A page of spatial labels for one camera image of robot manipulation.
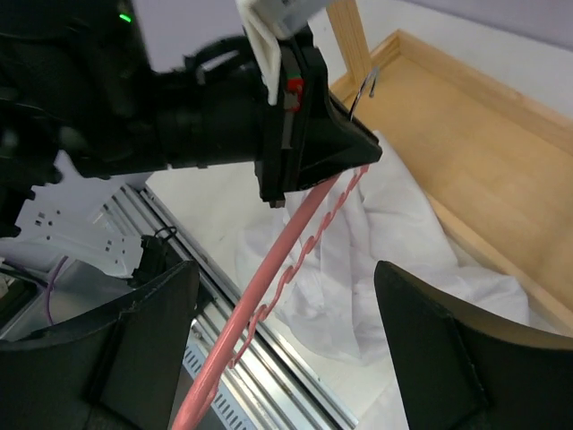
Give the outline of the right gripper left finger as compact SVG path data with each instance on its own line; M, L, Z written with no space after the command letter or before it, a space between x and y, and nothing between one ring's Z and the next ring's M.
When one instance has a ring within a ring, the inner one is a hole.
M166 429L199 288L196 262L1 343L3 429Z

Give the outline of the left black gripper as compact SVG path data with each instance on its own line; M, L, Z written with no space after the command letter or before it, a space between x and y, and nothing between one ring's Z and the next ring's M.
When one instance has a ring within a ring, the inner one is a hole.
M379 139L334 96L324 102L327 70L310 27L278 43L278 93L264 109L260 198L271 208L352 168L380 160Z

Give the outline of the white shirt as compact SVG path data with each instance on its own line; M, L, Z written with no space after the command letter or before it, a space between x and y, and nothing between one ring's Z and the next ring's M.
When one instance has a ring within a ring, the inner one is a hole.
M323 357L368 365L388 343L374 288L378 262L392 262L424 282L516 323L529 324L530 309L517 280L463 265L430 203L386 140L381 159L354 189L343 173L304 236L319 241L302 255L297 240L285 259L297 266L293 280L271 284L264 302L306 348Z

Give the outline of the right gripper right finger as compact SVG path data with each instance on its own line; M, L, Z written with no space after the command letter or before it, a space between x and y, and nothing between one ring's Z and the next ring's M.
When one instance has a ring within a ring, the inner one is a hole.
M570 429L572 339L378 262L374 287L412 429Z

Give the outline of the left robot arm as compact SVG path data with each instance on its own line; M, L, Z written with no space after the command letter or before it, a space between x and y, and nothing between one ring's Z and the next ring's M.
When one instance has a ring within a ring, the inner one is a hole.
M307 24L322 7L241 1L243 34L158 73L130 1L2 2L2 239L140 286L165 270L165 241L96 233L41 203L60 152L100 179L250 161L271 206L378 161L378 139L329 91Z

